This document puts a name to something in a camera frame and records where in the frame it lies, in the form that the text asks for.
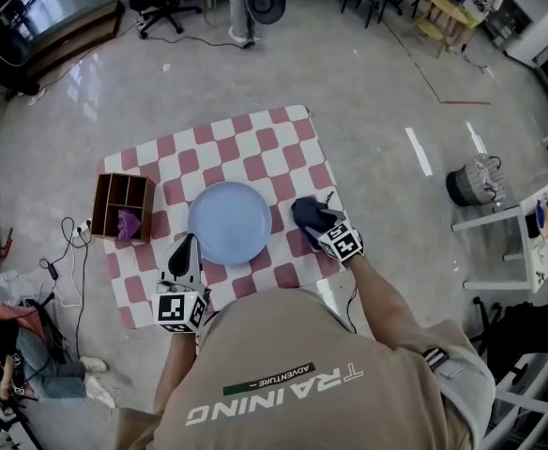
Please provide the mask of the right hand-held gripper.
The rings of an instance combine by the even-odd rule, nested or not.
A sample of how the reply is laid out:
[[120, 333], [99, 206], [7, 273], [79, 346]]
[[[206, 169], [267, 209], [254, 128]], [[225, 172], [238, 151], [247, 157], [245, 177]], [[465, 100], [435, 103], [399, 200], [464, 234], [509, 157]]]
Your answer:
[[344, 212], [316, 208], [307, 218], [302, 230], [315, 250], [322, 250], [329, 258], [347, 263], [363, 253], [363, 242]]

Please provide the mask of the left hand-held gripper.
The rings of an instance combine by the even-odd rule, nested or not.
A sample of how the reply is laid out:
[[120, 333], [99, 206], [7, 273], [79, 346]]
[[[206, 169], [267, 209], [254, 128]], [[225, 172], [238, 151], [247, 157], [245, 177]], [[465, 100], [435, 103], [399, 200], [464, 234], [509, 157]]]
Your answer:
[[[189, 273], [191, 247], [194, 273]], [[153, 322], [170, 333], [197, 334], [207, 310], [208, 291], [201, 280], [200, 242], [193, 233], [175, 241], [167, 258], [167, 269], [170, 274], [159, 271], [157, 289], [152, 295]]]

